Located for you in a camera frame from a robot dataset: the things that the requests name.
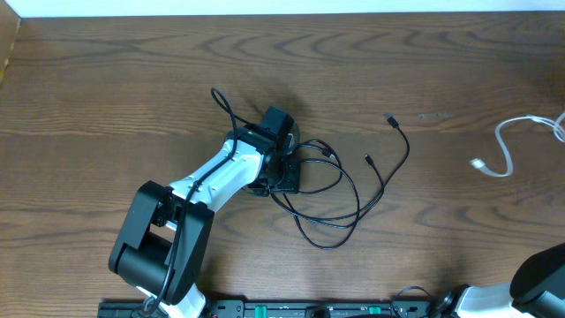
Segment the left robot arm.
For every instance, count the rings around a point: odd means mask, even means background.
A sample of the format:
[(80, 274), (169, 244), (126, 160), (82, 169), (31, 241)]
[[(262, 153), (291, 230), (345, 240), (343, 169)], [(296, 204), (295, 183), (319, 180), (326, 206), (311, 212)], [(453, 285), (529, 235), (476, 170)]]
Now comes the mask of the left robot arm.
[(295, 125), (246, 125), (189, 176), (148, 181), (135, 193), (109, 256), (109, 269), (146, 295), (106, 310), (110, 317), (199, 317), (207, 298), (197, 286), (215, 214), (240, 189), (276, 189), (297, 174), (289, 160)]

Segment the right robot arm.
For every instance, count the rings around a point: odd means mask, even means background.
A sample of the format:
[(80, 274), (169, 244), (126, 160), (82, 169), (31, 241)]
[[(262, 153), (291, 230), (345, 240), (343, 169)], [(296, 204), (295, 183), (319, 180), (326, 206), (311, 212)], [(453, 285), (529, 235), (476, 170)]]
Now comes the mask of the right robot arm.
[(564, 245), (529, 257), (507, 284), (461, 285), (440, 298), (432, 317), (564, 318)]

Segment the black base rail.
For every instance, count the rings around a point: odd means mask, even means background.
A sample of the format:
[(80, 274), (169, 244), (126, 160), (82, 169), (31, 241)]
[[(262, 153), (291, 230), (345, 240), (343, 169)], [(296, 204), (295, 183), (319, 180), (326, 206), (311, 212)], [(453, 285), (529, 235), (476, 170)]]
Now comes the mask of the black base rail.
[(432, 305), (424, 300), (392, 302), (244, 302), (217, 300), (205, 305), (205, 318), (308, 318), (308, 317), (429, 317)]

